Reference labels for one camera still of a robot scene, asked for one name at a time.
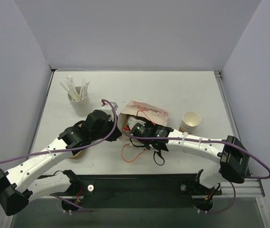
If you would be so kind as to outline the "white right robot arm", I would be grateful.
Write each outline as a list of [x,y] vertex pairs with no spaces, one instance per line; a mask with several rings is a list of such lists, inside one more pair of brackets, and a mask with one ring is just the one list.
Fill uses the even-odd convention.
[[146,127],[135,123],[125,136],[141,142],[145,148],[158,155],[162,151],[184,152],[213,162],[208,169],[200,169],[194,181],[194,189],[204,194],[221,182],[242,184],[245,181],[249,156],[241,142],[234,136],[227,139],[207,139],[188,135],[178,130],[155,125]]

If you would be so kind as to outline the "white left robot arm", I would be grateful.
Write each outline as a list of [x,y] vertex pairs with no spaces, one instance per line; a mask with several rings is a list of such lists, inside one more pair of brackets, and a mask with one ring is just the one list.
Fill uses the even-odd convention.
[[53,193],[78,194],[83,190],[80,179],[72,170],[58,171],[42,178],[53,166],[82,151],[93,142],[116,141],[121,132],[116,126],[117,115],[100,109],[86,120],[65,129],[47,147],[47,153],[34,154],[22,164],[7,171],[0,169],[0,205],[7,216],[23,210],[31,201]]

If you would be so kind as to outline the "printed paper takeout bag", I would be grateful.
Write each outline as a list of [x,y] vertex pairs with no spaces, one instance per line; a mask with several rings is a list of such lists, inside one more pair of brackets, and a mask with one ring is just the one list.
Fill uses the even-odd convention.
[[[129,116],[136,116],[137,119],[143,120],[147,124],[156,125],[156,131],[151,138],[135,138],[130,135],[130,129],[126,124]],[[131,143],[136,148],[143,148],[154,152],[153,156],[158,156],[163,162],[157,165],[164,165],[165,160],[161,154],[162,151],[168,151],[165,145],[172,128],[167,127],[168,111],[157,108],[153,105],[131,100],[118,115],[117,127],[122,132],[119,140]]]

